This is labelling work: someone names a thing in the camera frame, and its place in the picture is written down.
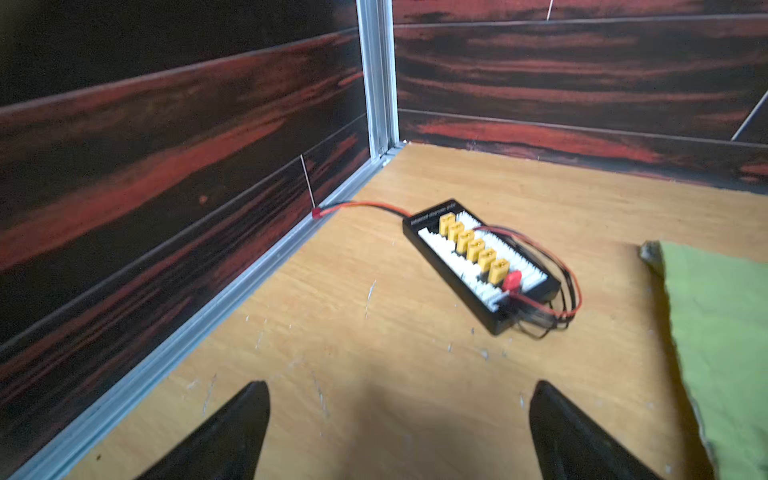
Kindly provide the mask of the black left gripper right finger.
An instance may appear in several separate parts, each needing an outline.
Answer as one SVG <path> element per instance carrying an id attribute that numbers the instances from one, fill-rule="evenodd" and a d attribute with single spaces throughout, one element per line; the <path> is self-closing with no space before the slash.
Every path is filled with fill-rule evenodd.
<path id="1" fill-rule="evenodd" d="M 540 380 L 529 424 L 545 479 L 656 479 L 658 475 L 551 383 Z"/>

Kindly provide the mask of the green Snoopy zip jacket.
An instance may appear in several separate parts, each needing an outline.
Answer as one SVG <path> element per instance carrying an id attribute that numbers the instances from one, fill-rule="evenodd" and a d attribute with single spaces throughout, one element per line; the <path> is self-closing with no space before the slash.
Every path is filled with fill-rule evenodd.
<path id="1" fill-rule="evenodd" d="M 639 256 L 664 280 L 682 383 L 716 477 L 766 478 L 766 264 L 661 241 Z"/>

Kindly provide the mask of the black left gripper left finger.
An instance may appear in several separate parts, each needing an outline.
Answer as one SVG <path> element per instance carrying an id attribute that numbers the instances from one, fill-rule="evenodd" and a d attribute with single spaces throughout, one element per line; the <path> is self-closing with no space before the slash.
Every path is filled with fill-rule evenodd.
<path id="1" fill-rule="evenodd" d="M 252 381 L 139 477 L 252 479 L 269 419 L 268 385 Z"/>

